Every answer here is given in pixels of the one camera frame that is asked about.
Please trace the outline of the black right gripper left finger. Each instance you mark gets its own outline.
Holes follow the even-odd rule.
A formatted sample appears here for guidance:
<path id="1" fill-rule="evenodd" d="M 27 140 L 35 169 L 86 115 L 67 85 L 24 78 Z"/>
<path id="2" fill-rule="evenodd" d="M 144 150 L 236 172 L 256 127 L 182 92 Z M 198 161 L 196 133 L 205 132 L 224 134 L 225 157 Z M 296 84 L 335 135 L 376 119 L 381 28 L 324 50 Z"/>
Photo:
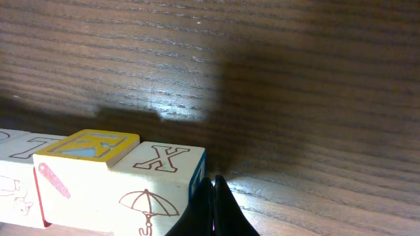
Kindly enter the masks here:
<path id="1" fill-rule="evenodd" d="M 204 178 L 178 222 L 165 236 L 212 236 L 212 194 L 213 185 L 211 180 Z"/>

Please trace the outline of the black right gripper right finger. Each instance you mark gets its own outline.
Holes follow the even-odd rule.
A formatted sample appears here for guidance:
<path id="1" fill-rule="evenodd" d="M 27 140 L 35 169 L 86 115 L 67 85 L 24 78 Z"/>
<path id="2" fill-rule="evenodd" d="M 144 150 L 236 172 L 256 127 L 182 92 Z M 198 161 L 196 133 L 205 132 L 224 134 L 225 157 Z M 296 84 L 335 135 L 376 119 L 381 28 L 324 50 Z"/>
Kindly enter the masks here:
<path id="1" fill-rule="evenodd" d="M 243 215 L 226 180 L 221 175 L 215 176 L 213 217 L 216 236 L 259 236 Z"/>

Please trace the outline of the green letter J wooden block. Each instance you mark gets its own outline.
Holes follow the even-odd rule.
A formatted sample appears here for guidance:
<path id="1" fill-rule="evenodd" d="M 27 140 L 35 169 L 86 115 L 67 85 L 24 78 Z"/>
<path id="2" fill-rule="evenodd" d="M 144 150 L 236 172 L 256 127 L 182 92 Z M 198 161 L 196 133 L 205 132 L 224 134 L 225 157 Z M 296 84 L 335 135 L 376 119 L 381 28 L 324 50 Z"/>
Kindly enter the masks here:
<path id="1" fill-rule="evenodd" d="M 165 235 L 206 174 L 203 147 L 143 142 L 110 169 L 116 235 Z"/>

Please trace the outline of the yellow blue letter K block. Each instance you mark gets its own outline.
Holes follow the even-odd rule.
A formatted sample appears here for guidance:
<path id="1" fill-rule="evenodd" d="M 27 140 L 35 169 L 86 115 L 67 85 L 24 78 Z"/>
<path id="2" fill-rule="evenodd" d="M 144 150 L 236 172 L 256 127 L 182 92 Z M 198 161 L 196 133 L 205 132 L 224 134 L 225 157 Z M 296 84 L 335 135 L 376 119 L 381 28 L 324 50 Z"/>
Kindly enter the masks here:
<path id="1" fill-rule="evenodd" d="M 108 231 L 109 169 L 140 143 L 137 134 L 84 129 L 33 154 L 48 223 Z"/>

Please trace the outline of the yellow wooden block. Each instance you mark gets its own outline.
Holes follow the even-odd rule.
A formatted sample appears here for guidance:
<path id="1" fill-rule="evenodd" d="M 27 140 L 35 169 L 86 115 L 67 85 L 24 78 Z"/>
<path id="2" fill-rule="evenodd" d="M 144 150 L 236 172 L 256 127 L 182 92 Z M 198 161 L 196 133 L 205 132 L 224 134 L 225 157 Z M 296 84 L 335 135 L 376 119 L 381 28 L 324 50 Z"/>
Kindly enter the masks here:
<path id="1" fill-rule="evenodd" d="M 30 133 L 1 144 L 1 221 L 44 229 L 32 155 L 64 136 Z"/>

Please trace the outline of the red letter A wooden block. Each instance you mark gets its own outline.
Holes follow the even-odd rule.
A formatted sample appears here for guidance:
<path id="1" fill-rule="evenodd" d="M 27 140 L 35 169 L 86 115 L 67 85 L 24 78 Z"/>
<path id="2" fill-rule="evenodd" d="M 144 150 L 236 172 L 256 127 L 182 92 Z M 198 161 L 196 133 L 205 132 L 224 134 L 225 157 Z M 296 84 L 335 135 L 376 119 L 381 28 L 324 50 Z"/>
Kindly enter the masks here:
<path id="1" fill-rule="evenodd" d="M 23 130 L 0 129 L 0 144 L 9 142 L 13 139 L 30 134 L 30 132 Z"/>

